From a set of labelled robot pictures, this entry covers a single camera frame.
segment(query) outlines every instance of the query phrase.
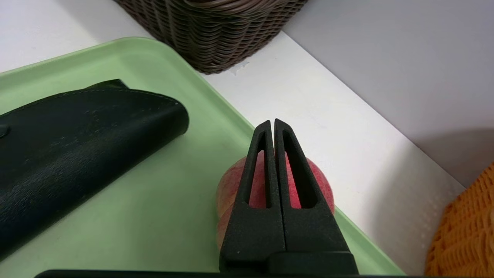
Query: orange woven basket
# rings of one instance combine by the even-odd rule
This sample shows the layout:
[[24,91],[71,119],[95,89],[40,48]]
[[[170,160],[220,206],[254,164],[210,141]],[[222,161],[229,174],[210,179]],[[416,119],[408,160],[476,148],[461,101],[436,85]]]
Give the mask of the orange woven basket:
[[427,276],[494,277],[494,163],[449,204],[429,248]]

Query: red peach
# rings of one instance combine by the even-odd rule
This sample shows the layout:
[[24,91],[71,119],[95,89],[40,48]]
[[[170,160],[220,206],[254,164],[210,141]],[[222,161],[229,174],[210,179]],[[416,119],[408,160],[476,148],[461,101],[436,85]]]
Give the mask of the red peach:
[[[288,190],[290,192],[290,204],[292,208],[300,209],[300,200],[298,199],[297,189],[291,173],[290,164],[288,162],[288,156],[285,154],[287,162],[287,175],[288,175]],[[225,236],[228,221],[230,220],[230,214],[232,213],[233,203],[239,189],[240,179],[242,178],[242,172],[246,157],[237,161],[232,167],[230,167],[223,177],[221,178],[216,191],[216,210],[218,217],[220,218],[217,226],[217,244],[218,248],[221,247],[223,238]],[[321,189],[321,192],[328,204],[330,210],[334,213],[334,200],[331,187],[328,180],[324,176],[323,172],[317,167],[314,162],[307,159],[309,166],[316,178],[316,181]],[[254,177],[252,181],[252,189],[249,198],[249,206],[253,208],[265,208],[265,179],[264,179],[264,151],[259,152],[257,155],[257,162],[254,171]]]

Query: brown wicker basket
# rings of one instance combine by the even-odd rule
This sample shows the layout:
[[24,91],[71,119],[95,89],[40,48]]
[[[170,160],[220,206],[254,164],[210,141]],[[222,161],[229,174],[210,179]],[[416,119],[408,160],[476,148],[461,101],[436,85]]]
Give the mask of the brown wicker basket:
[[218,73],[265,46],[307,0],[115,0],[194,68]]

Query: black robotic claw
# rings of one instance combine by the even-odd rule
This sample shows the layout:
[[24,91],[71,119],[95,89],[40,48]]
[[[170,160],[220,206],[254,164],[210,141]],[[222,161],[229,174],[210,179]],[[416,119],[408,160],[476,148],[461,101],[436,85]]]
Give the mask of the black robotic claw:
[[[353,255],[312,174],[292,128],[275,120],[255,131],[223,245],[224,273],[358,275]],[[264,150],[266,208],[248,204],[257,154]],[[301,209],[290,204],[288,157]]]

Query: white countertop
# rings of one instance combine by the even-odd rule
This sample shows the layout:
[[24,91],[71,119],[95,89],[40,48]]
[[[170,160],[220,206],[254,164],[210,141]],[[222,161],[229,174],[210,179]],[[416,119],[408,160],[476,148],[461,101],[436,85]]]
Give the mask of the white countertop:
[[[130,36],[150,37],[110,0],[3,0],[0,72]],[[285,33],[203,77],[254,126],[289,123],[336,205],[407,274],[422,273],[443,208],[464,190],[456,180]]]

